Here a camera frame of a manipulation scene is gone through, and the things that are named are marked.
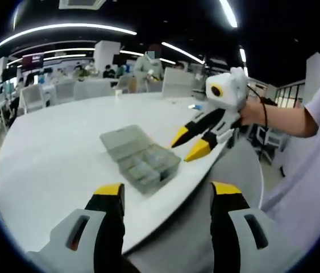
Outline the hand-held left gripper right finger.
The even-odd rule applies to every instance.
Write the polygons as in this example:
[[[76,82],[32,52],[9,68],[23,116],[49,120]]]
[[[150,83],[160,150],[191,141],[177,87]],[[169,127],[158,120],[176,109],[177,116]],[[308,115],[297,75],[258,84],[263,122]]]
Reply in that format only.
[[[234,185],[211,182],[210,234],[214,272],[288,272],[300,251]]]

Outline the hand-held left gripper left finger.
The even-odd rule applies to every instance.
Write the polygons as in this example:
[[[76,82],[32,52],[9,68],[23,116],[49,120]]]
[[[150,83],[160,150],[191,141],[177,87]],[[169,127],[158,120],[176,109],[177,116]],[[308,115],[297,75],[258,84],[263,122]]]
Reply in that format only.
[[[136,272],[122,255],[124,235],[124,184],[108,184],[60,221],[41,250],[27,256],[40,272]]]

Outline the person's right hand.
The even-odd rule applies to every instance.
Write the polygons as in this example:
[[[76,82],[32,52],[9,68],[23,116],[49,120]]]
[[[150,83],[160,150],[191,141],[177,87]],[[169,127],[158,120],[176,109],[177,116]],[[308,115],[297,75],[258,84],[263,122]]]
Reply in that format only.
[[[247,101],[239,114],[242,126],[250,124],[265,125],[264,108],[259,102]]]

